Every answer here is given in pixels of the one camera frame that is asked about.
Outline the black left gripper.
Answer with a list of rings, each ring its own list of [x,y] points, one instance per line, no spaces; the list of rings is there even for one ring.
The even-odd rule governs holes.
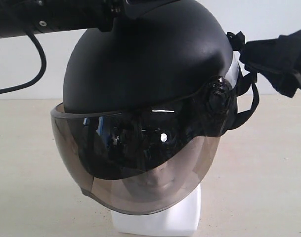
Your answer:
[[[172,2],[175,0],[102,0],[102,16],[99,18],[98,29],[109,32],[117,17],[135,20],[153,9]]]

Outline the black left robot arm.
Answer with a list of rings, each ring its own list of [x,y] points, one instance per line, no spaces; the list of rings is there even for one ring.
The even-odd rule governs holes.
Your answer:
[[[0,39],[97,28],[135,20],[169,0],[0,0]]]

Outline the black-sleeved right robot arm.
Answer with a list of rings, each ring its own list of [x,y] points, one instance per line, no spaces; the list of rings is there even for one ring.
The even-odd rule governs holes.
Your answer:
[[[301,90],[301,29],[275,39],[249,41],[239,60],[249,72],[263,75],[280,94]]]

